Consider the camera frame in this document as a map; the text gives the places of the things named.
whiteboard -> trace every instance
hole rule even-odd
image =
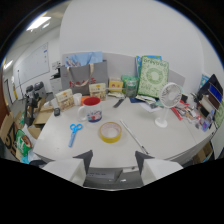
[[[13,69],[15,88],[47,72],[50,72],[50,67],[48,59],[48,44],[46,43],[32,52],[15,69]]]

fan base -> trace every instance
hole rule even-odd
[[[155,123],[157,126],[159,126],[161,128],[167,127],[167,124],[168,124],[167,121],[165,121],[165,120],[162,121],[162,119],[160,117],[155,119]]]

cup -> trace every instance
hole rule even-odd
[[[102,118],[101,100],[98,97],[89,97],[84,100],[83,106],[78,109],[78,120],[98,122]]]
[[[137,80],[128,80],[126,82],[126,96],[127,97],[136,97],[138,88]]]
[[[81,105],[82,94],[81,93],[75,93],[73,95],[73,98],[74,98],[74,101],[75,101],[75,105],[80,106]]]

ceiling light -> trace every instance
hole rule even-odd
[[[41,29],[44,29],[44,28],[46,28],[47,26],[49,26],[50,25],[50,22],[49,23],[46,23],[46,24],[44,24],[42,27],[41,27]]]
[[[12,61],[10,61],[8,64],[4,65],[4,69],[7,69],[12,64]]]
[[[49,20],[51,17],[40,17],[36,19],[31,26],[27,30],[33,30],[41,26],[43,23],[45,23],[47,20]]]

table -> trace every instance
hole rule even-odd
[[[123,119],[134,132],[151,156],[183,164],[192,158],[211,138],[214,125],[207,132],[197,129],[187,120],[179,121],[170,110],[167,116],[168,126],[156,126],[155,119],[163,110],[149,113],[138,103],[126,98],[118,108],[113,105],[117,98],[107,96],[102,101],[102,119],[96,123],[81,122],[83,129],[76,133],[72,148],[68,147],[71,136],[70,125],[80,123],[75,106],[61,115],[51,117],[45,124],[33,152],[44,161],[68,159],[89,150],[93,150],[90,167],[92,168],[128,168],[137,166],[135,151],[141,151],[137,142],[120,123]],[[106,143],[99,136],[99,128],[106,122],[116,122],[122,127],[122,135],[115,143]]]

